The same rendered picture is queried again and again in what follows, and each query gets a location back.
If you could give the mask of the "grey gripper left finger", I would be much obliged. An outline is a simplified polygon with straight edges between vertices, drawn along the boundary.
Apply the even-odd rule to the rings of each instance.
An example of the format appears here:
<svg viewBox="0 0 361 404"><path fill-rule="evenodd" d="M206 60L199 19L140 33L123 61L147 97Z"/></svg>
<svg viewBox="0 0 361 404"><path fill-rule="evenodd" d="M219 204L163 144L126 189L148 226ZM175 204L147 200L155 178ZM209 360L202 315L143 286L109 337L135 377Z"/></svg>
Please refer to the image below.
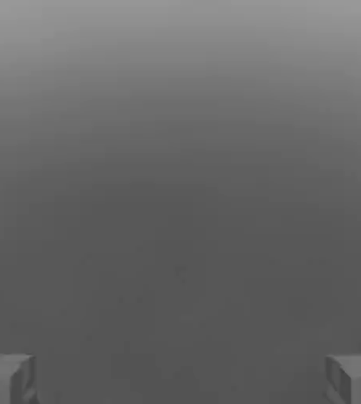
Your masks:
<svg viewBox="0 0 361 404"><path fill-rule="evenodd" d="M34 355L0 354L0 404L38 404Z"/></svg>

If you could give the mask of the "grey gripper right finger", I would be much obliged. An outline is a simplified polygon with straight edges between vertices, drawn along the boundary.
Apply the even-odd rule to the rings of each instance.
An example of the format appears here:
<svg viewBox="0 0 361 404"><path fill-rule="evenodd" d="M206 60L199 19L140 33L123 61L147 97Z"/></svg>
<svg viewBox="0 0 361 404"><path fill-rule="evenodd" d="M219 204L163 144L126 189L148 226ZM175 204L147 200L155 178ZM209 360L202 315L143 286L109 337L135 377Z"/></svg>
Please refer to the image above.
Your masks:
<svg viewBox="0 0 361 404"><path fill-rule="evenodd" d="M361 404L361 354L328 355L325 372L330 404Z"/></svg>

